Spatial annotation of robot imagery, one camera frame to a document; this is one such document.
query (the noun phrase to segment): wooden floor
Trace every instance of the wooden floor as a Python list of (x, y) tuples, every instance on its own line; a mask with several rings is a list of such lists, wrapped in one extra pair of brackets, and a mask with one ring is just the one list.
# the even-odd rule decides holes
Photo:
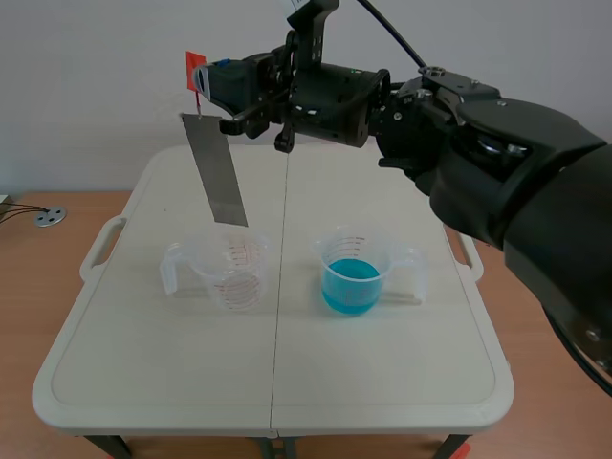
[[(81, 287), (78, 267), (99, 228), (128, 193), (36, 194), (22, 202), (68, 208), (65, 222), (38, 229), (26, 214), (0, 225), (0, 458), (103, 459), (80, 438), (60, 435), (33, 412), (36, 372)], [(551, 333), (534, 297), (478, 245), (480, 291), (514, 375), (514, 405), (489, 432), (470, 439), (470, 459), (609, 459), (612, 399), (581, 374)], [(300, 459), (427, 459), (439, 437), (315, 437)], [(128, 439), (135, 459), (255, 459), (244, 439)]]

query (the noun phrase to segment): metal strip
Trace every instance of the metal strip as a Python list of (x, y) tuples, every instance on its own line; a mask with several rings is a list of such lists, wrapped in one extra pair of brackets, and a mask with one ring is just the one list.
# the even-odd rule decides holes
[(182, 114), (181, 118), (214, 221), (247, 227), (230, 146), (219, 130), (219, 118), (190, 114)]

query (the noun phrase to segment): clear plastic cup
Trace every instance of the clear plastic cup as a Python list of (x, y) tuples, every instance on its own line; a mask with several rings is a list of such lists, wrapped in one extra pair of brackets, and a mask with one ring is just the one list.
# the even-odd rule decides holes
[(409, 268), (414, 298), (426, 297), (426, 264), (421, 253), (390, 240), (380, 229), (338, 227), (331, 236), (316, 242), (321, 257), (321, 291), (329, 306), (356, 315), (371, 309), (395, 267)]
[(268, 249), (268, 240), (261, 235), (223, 232), (172, 244), (160, 265), (165, 293), (177, 292), (177, 265), (187, 263), (219, 305), (246, 311), (266, 293)]

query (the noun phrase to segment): table seam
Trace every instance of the table seam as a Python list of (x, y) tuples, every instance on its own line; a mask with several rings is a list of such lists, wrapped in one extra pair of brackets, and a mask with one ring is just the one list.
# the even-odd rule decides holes
[(289, 157), (287, 158), (287, 166), (285, 168), (285, 198), (283, 201), (283, 226), (280, 237), (280, 266), (278, 269), (278, 296), (276, 300), (276, 329), (274, 331), (274, 355), (272, 367), (272, 393), (270, 394), (270, 430), (272, 430), (272, 412), (274, 406), (274, 373), (276, 371), (276, 347), (278, 345), (278, 322), (280, 320), (280, 281), (283, 274), (283, 244), (285, 243), (285, 219), (287, 217), (287, 187), (289, 183)]

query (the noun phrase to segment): red tag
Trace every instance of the red tag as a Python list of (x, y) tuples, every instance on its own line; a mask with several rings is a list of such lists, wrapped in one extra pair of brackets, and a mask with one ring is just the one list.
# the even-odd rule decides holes
[(197, 55), (190, 51), (185, 51), (185, 64), (187, 66), (187, 89), (189, 91), (197, 93), (197, 89), (195, 89), (195, 85), (193, 84), (193, 80), (191, 79), (191, 75), (193, 75), (193, 69), (195, 69), (199, 65), (205, 65), (206, 63), (207, 59), (205, 56)]
[(450, 459), (466, 459), (470, 454), (471, 446), (464, 443), (457, 451), (451, 456)]

